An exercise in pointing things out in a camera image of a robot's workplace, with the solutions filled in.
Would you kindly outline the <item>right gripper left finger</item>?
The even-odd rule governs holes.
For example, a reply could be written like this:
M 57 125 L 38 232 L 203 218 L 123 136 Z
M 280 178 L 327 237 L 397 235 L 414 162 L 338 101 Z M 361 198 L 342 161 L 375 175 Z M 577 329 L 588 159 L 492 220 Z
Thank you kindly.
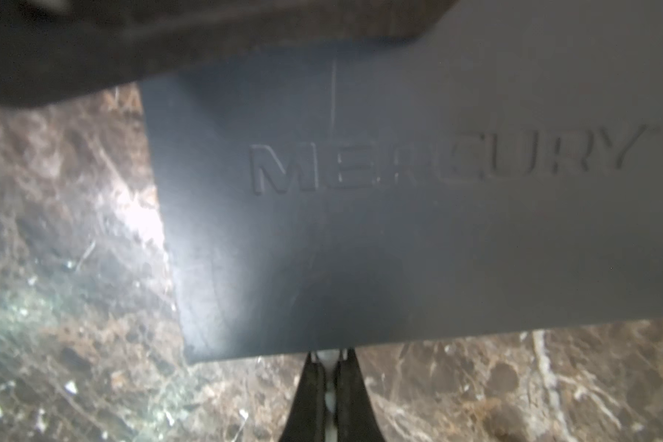
M 280 442 L 325 439 L 326 369 L 314 353 L 306 357 Z

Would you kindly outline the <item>square dark grey switch box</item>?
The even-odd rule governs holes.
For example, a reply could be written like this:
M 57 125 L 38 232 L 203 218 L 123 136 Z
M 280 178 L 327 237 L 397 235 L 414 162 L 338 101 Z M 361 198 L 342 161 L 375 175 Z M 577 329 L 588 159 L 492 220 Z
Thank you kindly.
M 663 316 L 663 1 L 141 86 L 190 362 Z

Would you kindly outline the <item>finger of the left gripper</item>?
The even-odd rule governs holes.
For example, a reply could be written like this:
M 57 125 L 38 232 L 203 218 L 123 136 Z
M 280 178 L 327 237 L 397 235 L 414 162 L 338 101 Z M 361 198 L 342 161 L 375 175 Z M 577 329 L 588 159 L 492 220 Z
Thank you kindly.
M 414 38 L 449 1 L 0 1 L 0 106 L 34 107 L 267 45 Z

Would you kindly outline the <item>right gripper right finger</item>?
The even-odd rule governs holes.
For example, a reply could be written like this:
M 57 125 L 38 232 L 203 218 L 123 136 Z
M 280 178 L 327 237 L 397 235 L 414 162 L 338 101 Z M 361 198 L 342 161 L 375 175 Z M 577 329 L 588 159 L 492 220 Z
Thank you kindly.
M 354 349 L 344 349 L 335 370 L 339 441 L 384 442 Z

